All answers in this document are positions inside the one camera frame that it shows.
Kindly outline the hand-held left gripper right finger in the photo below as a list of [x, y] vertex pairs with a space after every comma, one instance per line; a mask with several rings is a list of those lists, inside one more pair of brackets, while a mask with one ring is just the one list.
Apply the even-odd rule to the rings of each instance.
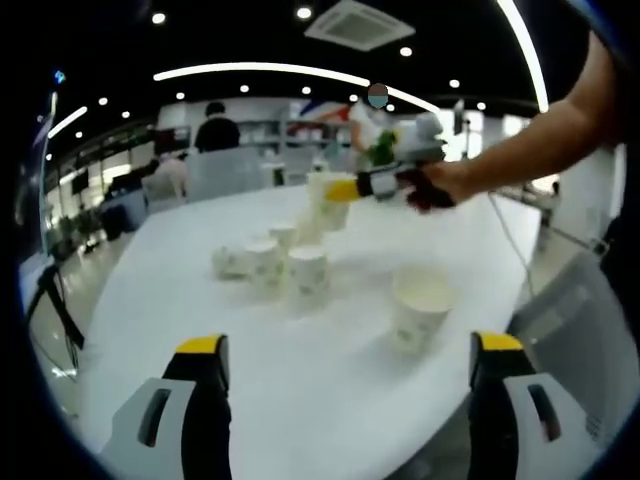
[[470, 479], [582, 479], [601, 449], [582, 407], [504, 333], [471, 334]]

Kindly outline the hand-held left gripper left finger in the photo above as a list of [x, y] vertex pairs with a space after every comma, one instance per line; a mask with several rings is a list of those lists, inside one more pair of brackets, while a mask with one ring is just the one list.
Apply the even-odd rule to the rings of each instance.
[[224, 334], [179, 345], [112, 419], [107, 468], [116, 479], [230, 479], [229, 344]]

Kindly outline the person's right hand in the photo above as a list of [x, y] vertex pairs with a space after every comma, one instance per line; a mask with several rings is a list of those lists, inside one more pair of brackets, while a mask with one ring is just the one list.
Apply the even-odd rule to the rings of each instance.
[[422, 171], [436, 188], [449, 195], [454, 204], [465, 202], [483, 192], [464, 162], [435, 162], [423, 166]]

